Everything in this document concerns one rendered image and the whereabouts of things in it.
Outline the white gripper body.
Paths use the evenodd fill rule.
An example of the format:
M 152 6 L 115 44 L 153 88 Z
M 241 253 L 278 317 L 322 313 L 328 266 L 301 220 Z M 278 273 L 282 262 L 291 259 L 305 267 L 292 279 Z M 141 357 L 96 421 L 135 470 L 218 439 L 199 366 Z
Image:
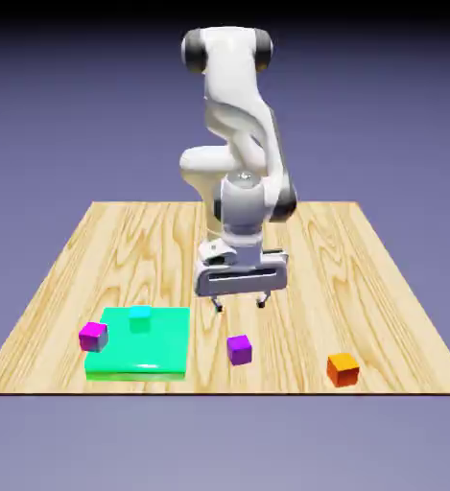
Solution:
M 263 250 L 254 266 L 207 265 L 198 260 L 194 291 L 198 296 L 220 296 L 247 292 L 271 292 L 287 286 L 288 253 L 283 249 Z

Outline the small purple cube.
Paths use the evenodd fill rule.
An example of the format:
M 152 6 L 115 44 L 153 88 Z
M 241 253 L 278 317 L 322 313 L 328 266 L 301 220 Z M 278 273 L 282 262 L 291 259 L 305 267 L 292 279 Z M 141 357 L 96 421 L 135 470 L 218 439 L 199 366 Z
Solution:
M 247 335 L 229 337 L 226 346 L 232 365 L 243 365 L 252 361 L 252 346 Z

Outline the small cyan cube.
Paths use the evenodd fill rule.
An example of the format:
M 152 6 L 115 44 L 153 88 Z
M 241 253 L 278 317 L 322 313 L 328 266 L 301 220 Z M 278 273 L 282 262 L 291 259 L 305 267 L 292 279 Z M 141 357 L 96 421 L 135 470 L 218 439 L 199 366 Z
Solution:
M 129 309 L 130 331 L 135 334 L 150 330 L 152 321 L 152 307 L 150 305 L 134 305 Z

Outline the small orange cube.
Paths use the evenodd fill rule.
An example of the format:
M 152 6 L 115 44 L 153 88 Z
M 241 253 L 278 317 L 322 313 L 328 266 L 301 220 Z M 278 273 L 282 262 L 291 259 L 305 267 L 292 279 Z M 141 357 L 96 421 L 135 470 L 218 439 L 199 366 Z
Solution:
M 326 374 L 334 387 L 354 386 L 358 382 L 360 365 L 349 353 L 327 357 Z

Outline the small magenta cube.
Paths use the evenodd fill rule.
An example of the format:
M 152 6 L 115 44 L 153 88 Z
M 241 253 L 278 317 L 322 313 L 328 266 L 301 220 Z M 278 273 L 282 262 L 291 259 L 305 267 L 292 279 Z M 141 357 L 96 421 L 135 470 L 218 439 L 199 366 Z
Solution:
M 79 332 L 80 347 L 85 352 L 101 352 L 108 342 L 107 325 L 100 322 L 87 322 Z

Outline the large green box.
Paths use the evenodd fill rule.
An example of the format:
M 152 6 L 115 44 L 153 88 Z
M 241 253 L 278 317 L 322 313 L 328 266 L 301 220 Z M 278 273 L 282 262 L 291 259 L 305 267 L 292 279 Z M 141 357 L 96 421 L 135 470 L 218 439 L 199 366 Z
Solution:
M 135 334 L 129 326 L 130 307 L 106 307 L 100 321 L 107 325 L 108 342 L 101 352 L 85 356 L 88 380 L 173 381 L 185 377 L 190 310 L 152 307 L 149 331 Z

